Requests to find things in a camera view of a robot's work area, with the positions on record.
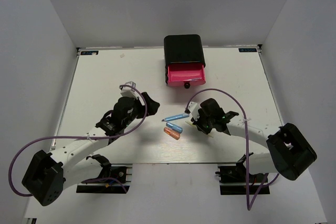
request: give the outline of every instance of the white wall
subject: white wall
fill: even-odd
[[[8,166],[26,143],[54,133],[76,49],[50,0],[0,0],[0,208],[1,223],[21,223],[27,198],[9,188]],[[14,183],[21,180],[36,144],[19,158]]]
[[[336,0],[287,0],[262,62],[284,121],[317,152],[309,171],[328,223],[336,223]]]
[[[51,0],[76,47],[162,46],[197,33],[204,45],[261,44],[286,0]]]

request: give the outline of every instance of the white table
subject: white table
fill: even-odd
[[[38,224],[324,222],[308,171],[295,182],[280,178],[271,187],[271,194],[258,196],[248,212],[245,196],[221,196],[214,176],[217,163],[242,157],[244,139],[215,131],[210,138],[185,120],[176,121],[184,129],[180,140],[163,132],[161,119],[182,113],[192,94],[204,88],[229,92],[252,120],[280,125],[258,53],[204,48],[204,54],[207,83],[189,90],[166,86],[163,48],[99,50],[98,55],[80,56],[59,135],[84,135],[113,108],[120,97],[118,86],[127,81],[136,82],[141,92],[146,91],[161,106],[134,133],[98,152],[112,163],[134,164],[132,185],[126,195],[76,194],[73,186],[48,207],[30,199],[26,217],[37,218]],[[221,93],[205,92],[195,101],[207,98],[216,99],[225,111],[240,113],[238,106]],[[70,141],[57,140],[56,147]],[[267,151],[254,143],[250,150]]]

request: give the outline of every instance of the black label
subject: black label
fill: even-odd
[[[80,55],[97,55],[99,51],[82,51]]]
[[[256,48],[238,48],[239,52],[257,52]]]

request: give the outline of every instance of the orange marker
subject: orange marker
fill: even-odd
[[[175,138],[176,140],[179,140],[179,139],[180,139],[180,134],[179,134],[178,132],[176,132],[176,131],[174,131],[174,130],[168,128],[168,127],[165,127],[165,128],[163,129],[163,131],[164,131],[165,133],[167,133],[169,136]]]

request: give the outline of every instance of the blue marker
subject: blue marker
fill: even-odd
[[[172,130],[174,130],[174,131],[180,133],[180,134],[181,134],[182,131],[183,131],[182,127],[179,127],[178,125],[173,124],[173,123],[166,123],[166,126],[167,126],[168,128],[171,128]]]
[[[161,122],[169,122],[169,121],[174,121],[174,120],[177,120],[177,119],[188,118],[188,117],[189,117],[189,114],[183,113],[183,114],[179,114],[179,115],[169,116],[168,118],[162,119]]]

